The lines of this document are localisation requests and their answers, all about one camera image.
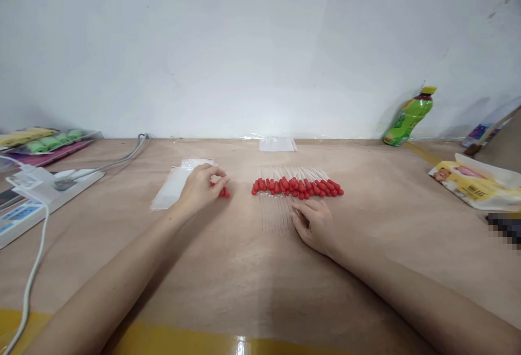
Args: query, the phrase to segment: plastic bottle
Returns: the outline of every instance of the plastic bottle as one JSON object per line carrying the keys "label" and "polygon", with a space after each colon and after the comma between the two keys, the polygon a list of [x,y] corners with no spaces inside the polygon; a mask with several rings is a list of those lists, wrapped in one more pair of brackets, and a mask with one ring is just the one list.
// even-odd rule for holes
{"label": "plastic bottle", "polygon": [[400,146],[407,142],[412,129],[433,107],[431,94],[436,92],[436,86],[424,86],[421,93],[413,97],[400,110],[398,118],[384,136],[384,143]]}
{"label": "plastic bottle", "polygon": [[[510,100],[508,103],[497,108],[494,112],[488,115],[480,124],[478,124],[478,126],[474,130],[472,130],[472,132],[463,141],[461,141],[461,144],[465,147],[469,147],[471,144],[476,143],[490,126],[492,126],[497,121],[503,119],[510,112],[516,109],[520,104],[521,96],[516,97],[515,99]],[[490,134],[490,136],[487,138],[484,144],[490,141],[506,123],[508,123],[508,121],[497,127]]]}

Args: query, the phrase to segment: finger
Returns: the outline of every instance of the finger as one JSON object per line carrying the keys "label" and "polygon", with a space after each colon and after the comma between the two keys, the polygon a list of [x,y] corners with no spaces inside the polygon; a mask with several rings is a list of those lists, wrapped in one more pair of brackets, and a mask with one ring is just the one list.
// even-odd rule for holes
{"label": "finger", "polygon": [[204,164],[201,164],[201,165],[197,165],[194,170],[192,171],[192,173],[197,173],[201,170],[205,170],[205,169],[208,169],[209,167],[211,167],[212,165],[209,164],[209,163],[204,163]]}
{"label": "finger", "polygon": [[208,176],[216,175],[219,177],[226,177],[226,172],[224,170],[222,170],[221,168],[218,168],[215,166],[211,166],[211,167],[207,168],[205,171],[208,172]]}
{"label": "finger", "polygon": [[304,204],[300,203],[293,203],[293,208],[296,210],[299,210],[304,216],[309,220],[311,218],[314,218],[316,215],[316,211],[313,210],[311,207],[308,207]]}
{"label": "finger", "polygon": [[322,205],[316,200],[306,200],[304,204],[308,207],[311,207],[313,210],[318,211],[322,209]]}
{"label": "finger", "polygon": [[302,240],[307,237],[309,234],[309,230],[306,228],[306,225],[302,221],[302,219],[295,213],[291,213],[291,221],[293,222],[293,226],[297,231],[298,235]]}
{"label": "finger", "polygon": [[228,176],[221,177],[218,182],[215,183],[213,186],[213,189],[215,190],[216,194],[219,195],[221,190],[226,187],[226,184],[228,184],[230,178]]}

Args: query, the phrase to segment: white wall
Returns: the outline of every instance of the white wall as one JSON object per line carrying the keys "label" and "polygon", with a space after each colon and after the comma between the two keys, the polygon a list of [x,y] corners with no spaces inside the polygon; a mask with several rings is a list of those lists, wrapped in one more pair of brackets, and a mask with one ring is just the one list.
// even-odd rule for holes
{"label": "white wall", "polygon": [[0,0],[0,20],[4,130],[376,138],[427,80],[415,133],[455,137],[521,87],[521,0]]}

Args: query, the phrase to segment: yellow package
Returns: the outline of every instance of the yellow package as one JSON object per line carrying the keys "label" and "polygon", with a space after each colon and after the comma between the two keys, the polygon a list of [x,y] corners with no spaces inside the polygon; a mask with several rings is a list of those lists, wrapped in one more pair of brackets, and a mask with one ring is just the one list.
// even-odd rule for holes
{"label": "yellow package", "polygon": [[55,130],[39,127],[29,127],[24,130],[13,131],[9,134],[0,135],[0,148],[11,148],[54,133],[56,133]]}
{"label": "yellow package", "polygon": [[430,172],[434,180],[480,210],[521,210],[521,175],[456,154]]}

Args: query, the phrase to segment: hand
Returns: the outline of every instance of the hand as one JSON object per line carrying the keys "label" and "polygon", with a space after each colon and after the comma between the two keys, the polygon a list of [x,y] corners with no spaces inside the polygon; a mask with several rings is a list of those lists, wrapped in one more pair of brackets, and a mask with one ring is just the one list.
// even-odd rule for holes
{"label": "hand", "polygon": [[[220,176],[214,186],[210,186],[210,178]],[[182,207],[183,211],[196,214],[202,208],[208,206],[219,196],[230,178],[226,176],[224,170],[212,166],[208,163],[201,164],[194,168],[190,176],[186,179],[185,186],[181,192],[181,197],[175,206]]]}
{"label": "hand", "polygon": [[302,217],[291,213],[293,226],[302,241],[310,248],[330,258],[338,249],[336,243],[339,238],[338,227],[335,226],[331,211],[323,200],[306,200],[304,204],[293,203],[293,208],[300,211],[309,221],[309,226]]}

